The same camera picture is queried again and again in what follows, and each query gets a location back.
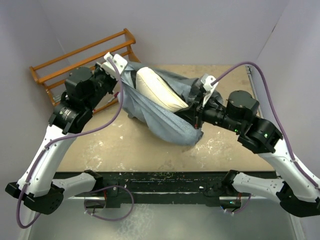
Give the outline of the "grey striped pillowcase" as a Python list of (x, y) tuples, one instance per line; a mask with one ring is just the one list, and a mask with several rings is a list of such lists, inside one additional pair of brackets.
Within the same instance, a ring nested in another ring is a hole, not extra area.
[[(121, 74), (123, 92), (120, 95), (122, 109), (130, 118), (136, 118), (145, 123), (149, 130), (158, 138), (181, 146), (194, 146), (203, 137), (202, 128), (195, 129), (188, 122), (170, 112), (158, 104), (152, 102), (136, 90), (136, 74), (141, 68), (148, 67), (155, 71), (186, 103), (191, 85), (199, 78), (187, 78), (174, 72), (150, 67), (138, 62), (129, 62)], [(210, 100), (217, 99), (219, 104), (223, 103), (221, 94), (215, 89)]]

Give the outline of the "cream pillow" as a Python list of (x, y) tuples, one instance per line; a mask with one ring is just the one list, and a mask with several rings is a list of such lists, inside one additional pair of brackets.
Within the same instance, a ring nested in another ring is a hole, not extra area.
[(136, 72), (135, 89), (172, 113), (188, 107), (188, 104), (149, 67), (143, 67)]

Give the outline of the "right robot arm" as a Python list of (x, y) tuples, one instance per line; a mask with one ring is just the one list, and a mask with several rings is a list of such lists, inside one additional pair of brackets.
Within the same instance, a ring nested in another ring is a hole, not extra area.
[(230, 170), (220, 189), (228, 196), (248, 193), (278, 203), (296, 217), (320, 214), (320, 180), (296, 156), (290, 156), (284, 135), (269, 120), (257, 116), (259, 102), (244, 90), (233, 91), (226, 106), (206, 98), (200, 82), (194, 82), (195, 99), (176, 115), (199, 129), (203, 123), (234, 132), (238, 142), (269, 163), (279, 174), (266, 179)]

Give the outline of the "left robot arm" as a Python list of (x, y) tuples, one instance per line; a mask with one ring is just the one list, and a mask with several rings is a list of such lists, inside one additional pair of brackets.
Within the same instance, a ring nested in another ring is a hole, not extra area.
[(102, 98), (122, 82), (127, 64), (107, 58), (103, 64), (97, 63), (95, 70), (80, 67), (66, 79), (66, 91), (48, 120), (35, 157), (21, 178), (5, 188), (17, 199), (15, 218), (21, 229), (31, 227), (41, 214), (52, 214), (64, 199), (82, 193), (98, 196), (103, 191), (103, 177), (92, 170), (67, 179), (55, 179), (54, 175), (76, 138), (105, 129), (119, 116), (116, 113), (104, 125), (83, 130)]

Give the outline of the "magenta marker pen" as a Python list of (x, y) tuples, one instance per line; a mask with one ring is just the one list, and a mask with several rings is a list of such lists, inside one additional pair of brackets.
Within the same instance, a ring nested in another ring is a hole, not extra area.
[(119, 92), (116, 92), (109, 100), (108, 103), (111, 103), (113, 100), (115, 100), (118, 96)]

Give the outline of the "wooden shelf rack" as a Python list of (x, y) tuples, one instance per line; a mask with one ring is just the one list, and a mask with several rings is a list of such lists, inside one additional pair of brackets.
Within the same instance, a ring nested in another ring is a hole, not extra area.
[(60, 103), (61, 94), (67, 74), (79, 67), (95, 69), (95, 63), (104, 60), (108, 52), (119, 54), (129, 61), (139, 63), (140, 60), (133, 51), (136, 43), (134, 35), (127, 29), (94, 41), (78, 49), (55, 57), (36, 66), (30, 66), (29, 71), (34, 81), (42, 86), (48, 95), (52, 106)]

